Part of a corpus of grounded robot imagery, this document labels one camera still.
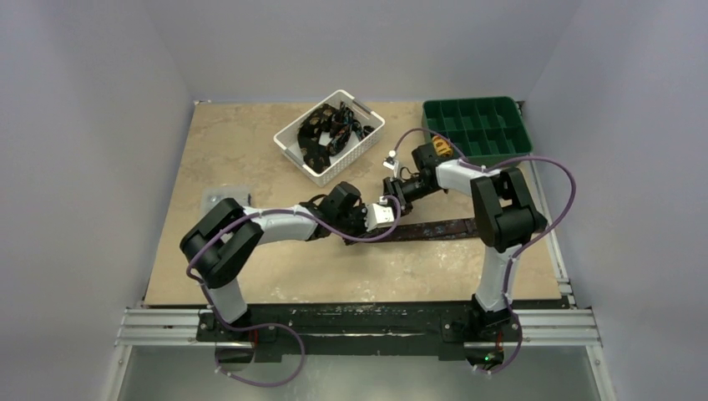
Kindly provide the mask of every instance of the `gray wall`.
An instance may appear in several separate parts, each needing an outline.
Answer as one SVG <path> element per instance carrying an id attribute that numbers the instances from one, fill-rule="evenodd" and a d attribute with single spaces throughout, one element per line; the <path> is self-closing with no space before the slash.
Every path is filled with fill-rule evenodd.
<path id="1" fill-rule="evenodd" d="M 139 0 L 3 2 L 0 53 L 0 391 L 95 400 L 189 95 Z"/>
<path id="2" fill-rule="evenodd" d="M 146 0 L 199 99 L 528 96 L 580 0 Z"/>
<path id="3" fill-rule="evenodd" d="M 528 98 L 538 153 L 578 178 L 561 246 L 620 399 L 705 399 L 706 20 L 704 0 L 586 0 Z"/>

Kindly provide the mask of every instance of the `metal bracket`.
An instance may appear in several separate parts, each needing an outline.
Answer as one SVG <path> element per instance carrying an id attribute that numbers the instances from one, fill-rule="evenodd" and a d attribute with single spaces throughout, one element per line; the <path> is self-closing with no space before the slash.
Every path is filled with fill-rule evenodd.
<path id="1" fill-rule="evenodd" d="M 100 400 L 118 401 L 120 399 L 120 389 L 123 387 L 132 352 L 133 348 L 130 346 L 120 345 L 114 348 L 109 365 L 108 380 L 101 392 Z"/>
<path id="2" fill-rule="evenodd" d="M 128 309 L 116 344 L 119 346 L 251 348 L 247 341 L 198 342 L 200 311 L 205 309 Z M 523 326 L 524 346 L 599 346 L 599 333 L 590 310 L 517 310 Z M 332 337 L 335 333 L 302 333 L 307 337 Z M 493 343 L 464 343 L 484 348 Z"/>
<path id="3" fill-rule="evenodd" d="M 241 319 L 248 317 L 247 312 Z M 249 342 L 249 332 L 226 332 L 224 328 L 216 321 L 214 313 L 211 311 L 203 311 L 199 314 L 199 330 L 197 330 L 195 339 L 200 343 L 217 343 L 221 341 L 222 338 L 229 338 L 232 342 L 237 343 L 248 343 Z M 256 324 L 262 323 L 278 323 L 278 318 L 275 315 L 261 315 L 257 321 L 251 320 L 250 318 L 244 319 L 243 325 L 239 324 L 241 322 L 239 319 L 234 325 L 239 326 L 254 326 Z M 273 343 L 276 341 L 278 335 L 277 330 L 272 330 L 271 327 L 264 327 L 257 330 L 258 332 L 258 343 Z"/>
<path id="4" fill-rule="evenodd" d="M 586 347 L 586 349 L 588 351 L 588 359 L 590 361 L 590 367 L 593 369 L 595 385 L 597 386 L 600 399 L 602 401 L 617 401 L 612 380 L 609 378 L 607 363 L 604 361 L 602 347 L 595 345 Z"/>

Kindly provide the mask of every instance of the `plastic basket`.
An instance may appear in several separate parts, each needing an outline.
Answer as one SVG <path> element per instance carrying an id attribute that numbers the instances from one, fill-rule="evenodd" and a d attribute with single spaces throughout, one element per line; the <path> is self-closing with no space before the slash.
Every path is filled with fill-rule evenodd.
<path id="1" fill-rule="evenodd" d="M 302 159 L 302 152 L 300 152 L 300 146 L 297 144 L 297 131 L 299 130 L 302 121 L 304 121 L 310 113 L 315 111 L 315 109 L 325 103 L 338 108 L 340 102 L 346 103 L 347 106 L 354 110 L 356 118 L 362 123 L 362 125 L 370 125 L 374 128 L 374 130 L 362 141 L 360 141 L 355 135 L 352 135 L 344 150 L 340 152 L 339 155 L 330 158 L 331 165 L 321 173 L 316 173 L 310 168 L 310 166 L 306 165 Z M 318 103 L 315 107 L 307 110 L 307 112 L 301 115 L 300 118 L 296 119 L 282 129 L 281 132 L 273 136 L 273 141 L 276 142 L 276 145 L 281 148 L 281 151 L 285 157 L 292 161 L 292 163 L 296 165 L 300 171 L 307 175 L 312 182 L 322 187 L 339 173 L 344 171 L 344 169 L 353 163 L 354 160 L 363 155 L 364 152 L 369 150 L 369 148 L 378 142 L 383 133 L 382 129 L 385 123 L 386 121 L 380 115 L 376 114 L 376 112 L 356 100 L 354 96 L 351 96 L 347 91 L 337 90 L 335 93 Z M 326 145 L 327 142 L 329 142 L 329 137 L 323 135 L 320 143 Z"/>

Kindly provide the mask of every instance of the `beige marble surface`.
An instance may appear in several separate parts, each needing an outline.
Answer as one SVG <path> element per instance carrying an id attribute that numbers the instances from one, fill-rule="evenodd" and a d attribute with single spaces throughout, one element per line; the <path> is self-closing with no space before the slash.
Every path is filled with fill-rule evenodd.
<path id="1" fill-rule="evenodd" d="M 381 162 L 405 130 L 420 125 L 419 103 L 371 103 L 386 126 L 381 141 L 325 188 L 309 181 L 273 143 L 273 135 L 312 104 L 200 104 L 196 107 L 180 171 L 159 241 L 145 303 L 204 303 L 185 275 L 180 239 L 200 218 L 207 188 L 248 185 L 255 207 L 292 206 L 327 193 L 340 181 L 362 192 L 365 202 L 382 192 L 388 175 Z M 401 160 L 422 143 L 409 135 Z M 419 200 L 404 223 L 473 215 L 469 198 L 442 192 Z M 344 246 L 330 236 L 315 242 L 284 241 L 256 248 L 239 275 L 248 302 L 381 302 L 469 299 L 479 283 L 480 240 L 420 241 Z M 540 241 L 521 259 L 514 296 L 557 298 L 548 247 Z"/>

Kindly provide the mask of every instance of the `purple cable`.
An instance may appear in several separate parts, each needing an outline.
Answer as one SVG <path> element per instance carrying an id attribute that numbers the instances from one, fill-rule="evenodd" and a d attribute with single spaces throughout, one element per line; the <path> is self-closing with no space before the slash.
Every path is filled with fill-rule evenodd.
<path id="1" fill-rule="evenodd" d="M 245 223 L 246 221 L 254 219 L 259 216 L 268 216 L 268 215 L 275 215 L 275 214 L 297 215 L 297 216 L 305 217 L 307 219 L 310 219 L 310 220 L 316 222 L 320 226 L 325 227 L 327 230 L 331 231 L 333 234 L 338 235 L 342 238 L 345 238 L 349 241 L 358 241 L 358 242 L 380 241 L 383 238 L 391 235 L 391 233 L 394 230 L 396 230 L 396 227 L 398 227 L 398 223 L 401 220 L 401 203 L 398 201 L 398 199 L 396 199 L 393 196 L 389 196 L 389 195 L 384 196 L 384 198 L 392 201 L 393 204 L 396 205 L 396 219 L 393 221 L 393 224 L 391 225 L 391 227 L 389 227 L 388 230 L 386 230 L 386 232 L 384 232 L 378 236 L 374 236 L 371 238 L 358 238 L 355 236 L 349 236 L 349 235 L 337 230 L 336 228 L 326 224 L 324 221 L 318 219 L 317 217 L 315 217 L 309 213 L 305 213 L 304 211 L 293 212 L 293 210 L 288 210 L 288 209 L 269 209 L 267 211 L 262 211 L 261 213 L 251 213 L 249 215 L 243 216 L 243 217 L 237 219 L 236 221 L 232 222 L 228 226 L 224 227 L 221 231 L 219 231 L 214 237 L 212 237 L 206 243 L 206 245 L 204 245 L 204 247 L 202 247 L 196 253 L 196 255 L 190 261 L 190 264 L 187 266 L 187 277 L 191 278 L 192 280 L 197 281 L 200 284 L 201 291 L 204 294 L 204 297 L 206 298 L 207 304 L 212 307 L 211 310 L 213 311 L 214 316 L 216 317 L 217 320 L 219 320 L 219 322 L 221 323 L 222 326 L 224 326 L 224 328 L 226 328 L 227 330 L 231 330 L 233 332 L 249 332 L 250 330 L 257 330 L 259 328 L 265 328 L 265 327 L 271 327 L 271 326 L 278 327 L 278 328 L 282 328 L 283 330 L 292 334 L 292 336 L 295 338 L 295 340 L 297 340 L 298 345 L 300 345 L 300 356 L 301 356 L 300 363 L 298 363 L 297 368 L 295 369 L 295 371 L 293 373 L 291 373 L 290 376 L 288 376 L 287 378 L 284 378 L 280 381 L 272 382 L 272 383 L 263 383 L 263 382 L 256 382 L 254 380 L 249 380 L 248 378 L 242 378 L 241 376 L 236 376 L 236 375 L 232 374 L 231 372 L 228 372 L 221 365 L 219 365 L 219 359 L 215 355 L 216 369 L 220 373 L 222 373 L 230 378 L 234 378 L 242 383 L 250 384 L 251 386 L 268 387 L 268 388 L 281 386 L 285 383 L 290 382 L 293 378 L 295 378 L 302 370 L 302 367 L 305 365 L 305 344 L 302 342 L 302 338 L 300 337 L 300 335 L 297 334 L 297 332 L 295 330 L 293 330 L 292 328 L 290 328 L 284 324 L 280 324 L 280 323 L 262 323 L 262 324 L 256 324 L 254 326 L 249 326 L 249 327 L 231 326 L 221 316 L 221 314 L 216 309 L 216 307 L 214 307 L 214 300 L 209 295 L 209 292 L 206 291 L 206 285 L 204 284 L 204 280 L 202 280 L 200 277 L 198 277 L 192 273 L 192 269 L 194 268 L 196 262 L 206 253 L 206 251 L 209 250 L 209 248 L 211 248 L 218 240 L 220 240 L 223 235 L 228 234 L 233 229 L 235 229 L 237 226 Z"/>

